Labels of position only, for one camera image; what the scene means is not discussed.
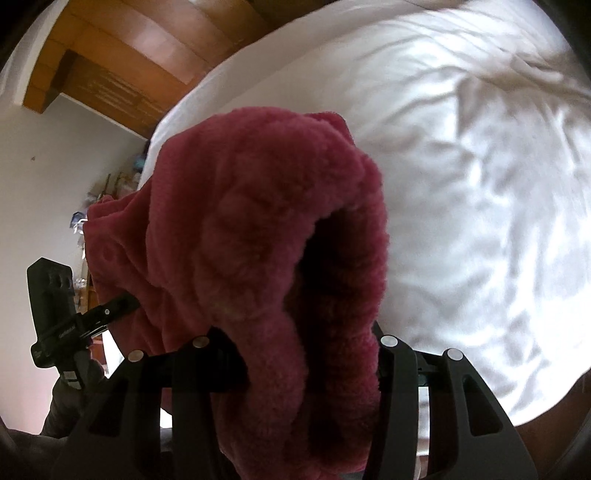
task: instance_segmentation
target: fuzzy pink cloth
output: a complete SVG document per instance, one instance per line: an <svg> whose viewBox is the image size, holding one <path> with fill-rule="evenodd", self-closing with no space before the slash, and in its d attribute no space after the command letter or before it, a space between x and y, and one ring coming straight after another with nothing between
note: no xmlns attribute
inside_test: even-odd
<svg viewBox="0 0 591 480"><path fill-rule="evenodd" d="M152 178L85 224L102 302L142 308L111 326L124 355L171 352L211 325L250 386L214 398L243 480L336 479L362 469L375 425L388 237L381 176L335 113L244 108L169 139Z"/></svg>

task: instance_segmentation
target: mattress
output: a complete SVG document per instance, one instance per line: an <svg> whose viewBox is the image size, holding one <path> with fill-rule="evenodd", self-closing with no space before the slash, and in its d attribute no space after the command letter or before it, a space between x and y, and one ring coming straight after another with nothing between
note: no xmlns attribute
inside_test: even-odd
<svg viewBox="0 0 591 480"><path fill-rule="evenodd" d="M591 87L530 0L340 0L212 71L163 142L219 112L335 111L379 165L391 237L379 324L459 348L514 424L591 368ZM421 393L418 453L428 451Z"/></svg>

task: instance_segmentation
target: metal pin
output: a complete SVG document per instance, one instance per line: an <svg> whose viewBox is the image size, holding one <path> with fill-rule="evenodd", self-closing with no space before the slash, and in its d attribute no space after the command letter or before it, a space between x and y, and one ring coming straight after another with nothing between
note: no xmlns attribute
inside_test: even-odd
<svg viewBox="0 0 591 480"><path fill-rule="evenodd" d="M455 360L456 362L460 361L462 358L464 358L464 354L461 351L459 351L457 348L450 348L447 351L447 356L449 358L451 358L452 360Z"/></svg>
<svg viewBox="0 0 591 480"><path fill-rule="evenodd" d="M197 337L193 340L193 346L195 348L205 348L207 345L209 345L209 338L205 336Z"/></svg>
<svg viewBox="0 0 591 480"><path fill-rule="evenodd" d="M398 339L392 335L384 335L382 338L380 338L380 342L382 342L382 345L384 346L392 347L398 345Z"/></svg>
<svg viewBox="0 0 591 480"><path fill-rule="evenodd" d="M142 350L134 350L127 356L127 360L130 362L136 363L139 362L144 357L144 353Z"/></svg>

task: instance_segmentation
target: white blanket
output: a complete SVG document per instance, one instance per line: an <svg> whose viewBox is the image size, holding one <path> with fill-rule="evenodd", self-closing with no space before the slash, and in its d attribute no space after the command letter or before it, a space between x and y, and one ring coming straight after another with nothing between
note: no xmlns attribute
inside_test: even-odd
<svg viewBox="0 0 591 480"><path fill-rule="evenodd" d="M162 121L143 181L214 113L338 112L384 175L380 325L461 349L522 424L591 368L591 89L530 0L446 5L341 0L244 49Z"/></svg>

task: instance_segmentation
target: wrinkled white fabric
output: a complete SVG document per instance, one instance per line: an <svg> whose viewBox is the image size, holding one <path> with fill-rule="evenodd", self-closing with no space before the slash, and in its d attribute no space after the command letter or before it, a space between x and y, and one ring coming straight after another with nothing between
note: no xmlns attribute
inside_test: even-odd
<svg viewBox="0 0 591 480"><path fill-rule="evenodd" d="M422 5L341 0L239 52L163 120L143 180L216 112L341 114L384 175L380 325L461 349L522 424L591 368L591 89L530 0Z"/></svg>

